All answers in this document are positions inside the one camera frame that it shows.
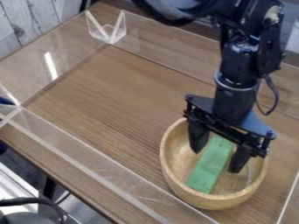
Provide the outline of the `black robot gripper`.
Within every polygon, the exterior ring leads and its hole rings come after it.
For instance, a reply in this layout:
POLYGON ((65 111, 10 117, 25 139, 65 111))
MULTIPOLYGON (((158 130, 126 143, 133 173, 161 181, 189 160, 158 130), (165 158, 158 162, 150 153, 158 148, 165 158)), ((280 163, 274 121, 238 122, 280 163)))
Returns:
POLYGON ((190 146, 200 154, 212 132, 229 139, 238 146, 229 171, 240 173, 252 157, 268 156, 277 133, 254 111, 260 79, 241 83, 217 72, 214 80, 217 90, 213 98, 197 94, 185 97, 188 108, 184 115, 189 123, 190 146))

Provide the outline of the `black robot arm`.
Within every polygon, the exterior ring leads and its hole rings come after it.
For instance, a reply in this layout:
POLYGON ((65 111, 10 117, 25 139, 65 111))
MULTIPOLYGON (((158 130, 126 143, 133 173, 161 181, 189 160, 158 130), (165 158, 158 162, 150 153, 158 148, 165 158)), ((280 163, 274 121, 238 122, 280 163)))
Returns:
POLYGON ((258 90, 265 81, 280 94, 272 73, 286 56, 281 46, 285 20, 281 0, 166 0, 169 18, 154 0, 133 0, 156 21, 182 26, 209 17, 220 28, 221 66, 216 73, 216 96, 189 94, 185 117, 194 152, 201 152, 214 132, 237 146, 229 171, 238 173, 253 157, 265 158, 277 133, 258 118, 258 90))

